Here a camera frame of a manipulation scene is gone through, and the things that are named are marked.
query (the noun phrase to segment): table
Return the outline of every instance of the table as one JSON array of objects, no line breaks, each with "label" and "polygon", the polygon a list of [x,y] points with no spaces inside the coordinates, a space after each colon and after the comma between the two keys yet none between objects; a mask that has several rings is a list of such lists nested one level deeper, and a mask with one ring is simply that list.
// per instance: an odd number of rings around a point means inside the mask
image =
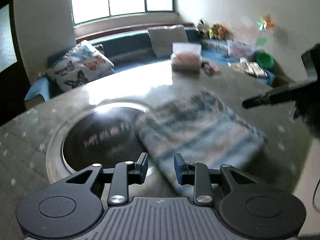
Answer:
[{"label": "table", "polygon": [[[291,192],[311,142],[303,123],[290,119],[293,103],[245,110],[241,106],[244,99],[270,87],[227,66],[219,68],[221,75],[210,78],[202,71],[173,73],[169,61],[140,66],[64,93],[0,127],[0,239],[22,236],[14,214],[17,203],[23,196],[52,182],[47,175],[46,152],[61,124],[111,102],[132,102],[154,108],[205,88],[265,132],[268,141],[246,170]],[[154,166],[152,170],[154,173],[147,177],[139,195],[174,196],[175,192]]]}]

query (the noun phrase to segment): cable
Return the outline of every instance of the cable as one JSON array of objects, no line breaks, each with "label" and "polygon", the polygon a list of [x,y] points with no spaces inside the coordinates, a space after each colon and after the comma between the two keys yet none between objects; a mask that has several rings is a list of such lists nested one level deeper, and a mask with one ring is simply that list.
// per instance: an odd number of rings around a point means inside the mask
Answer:
[{"label": "cable", "polygon": [[315,197],[316,197],[316,193],[317,193],[317,189],[318,189],[318,187],[319,187],[319,184],[320,184],[320,179],[319,179],[318,184],[317,184],[317,186],[316,186],[316,189],[315,189],[315,191],[314,191],[314,193],[313,193],[312,206],[313,206],[314,210],[315,210],[317,213],[320,214],[320,209],[319,209],[319,208],[316,206],[316,204],[315,204]]}]

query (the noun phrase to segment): sofa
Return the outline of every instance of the sofa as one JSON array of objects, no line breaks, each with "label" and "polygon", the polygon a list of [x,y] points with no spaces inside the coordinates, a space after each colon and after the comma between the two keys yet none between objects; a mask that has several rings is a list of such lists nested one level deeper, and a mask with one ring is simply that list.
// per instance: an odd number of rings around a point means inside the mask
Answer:
[{"label": "sofa", "polygon": [[[226,41],[203,39],[193,27],[185,27],[185,31],[189,42],[202,45],[202,57],[224,65],[227,65],[228,62],[237,61],[228,56]],[[98,44],[103,46],[104,55],[114,64],[114,72],[112,71],[110,74],[168,59],[156,57],[147,30],[115,34],[89,42],[93,46]],[[51,66],[68,51],[69,49],[66,49],[48,57],[48,66]],[[263,82],[268,84],[271,80],[266,79]],[[63,91],[56,83],[51,82],[47,76],[40,77],[32,84],[25,97],[26,109],[31,109],[35,105],[48,101],[61,93]]]}]

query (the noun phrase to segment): green plastic container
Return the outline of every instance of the green plastic container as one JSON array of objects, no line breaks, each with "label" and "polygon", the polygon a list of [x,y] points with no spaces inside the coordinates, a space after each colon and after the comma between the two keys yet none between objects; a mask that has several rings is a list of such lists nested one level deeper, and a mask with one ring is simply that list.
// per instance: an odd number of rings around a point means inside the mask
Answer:
[{"label": "green plastic container", "polygon": [[259,67],[261,68],[273,68],[275,65],[275,61],[271,55],[269,55],[266,52],[260,51],[256,54],[256,61],[259,64]]}]

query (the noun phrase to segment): black butterfly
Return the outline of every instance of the black butterfly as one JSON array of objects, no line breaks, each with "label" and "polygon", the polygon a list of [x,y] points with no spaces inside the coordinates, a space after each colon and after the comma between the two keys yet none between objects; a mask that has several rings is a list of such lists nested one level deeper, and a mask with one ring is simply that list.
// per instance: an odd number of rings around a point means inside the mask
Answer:
[{"label": "black butterfly", "polygon": [[77,88],[80,87],[83,84],[87,84],[89,82],[89,80],[84,76],[84,73],[82,70],[78,71],[78,75],[77,75],[77,81],[73,81],[73,80],[67,80],[64,82],[65,85],[70,86],[72,88]]}]

